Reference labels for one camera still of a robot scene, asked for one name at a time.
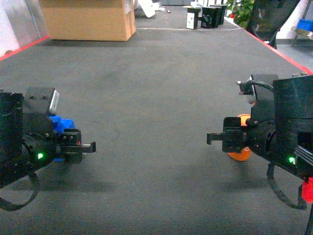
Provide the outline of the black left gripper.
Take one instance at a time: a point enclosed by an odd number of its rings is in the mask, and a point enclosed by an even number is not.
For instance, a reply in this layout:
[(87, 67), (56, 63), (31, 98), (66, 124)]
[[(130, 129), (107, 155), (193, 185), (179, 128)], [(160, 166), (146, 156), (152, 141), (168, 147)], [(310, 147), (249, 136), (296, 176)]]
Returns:
[[(45, 114), (24, 113), (24, 94), (0, 93), (0, 186), (5, 187), (25, 176), (35, 178), (35, 171), (53, 162), (52, 121)], [(82, 153), (96, 152), (96, 142), (73, 146), (77, 153), (74, 163), (82, 160)]]

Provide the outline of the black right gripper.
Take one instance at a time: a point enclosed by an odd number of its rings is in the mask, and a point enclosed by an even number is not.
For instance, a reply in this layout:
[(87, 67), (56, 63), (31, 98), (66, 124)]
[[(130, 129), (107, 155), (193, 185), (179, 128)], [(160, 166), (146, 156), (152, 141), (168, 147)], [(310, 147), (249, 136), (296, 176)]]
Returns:
[(223, 152), (254, 154), (308, 180), (313, 176), (313, 77), (274, 80), (273, 101), (251, 106), (247, 126), (239, 117), (224, 118), (222, 133), (207, 133), (206, 142), (222, 141)]

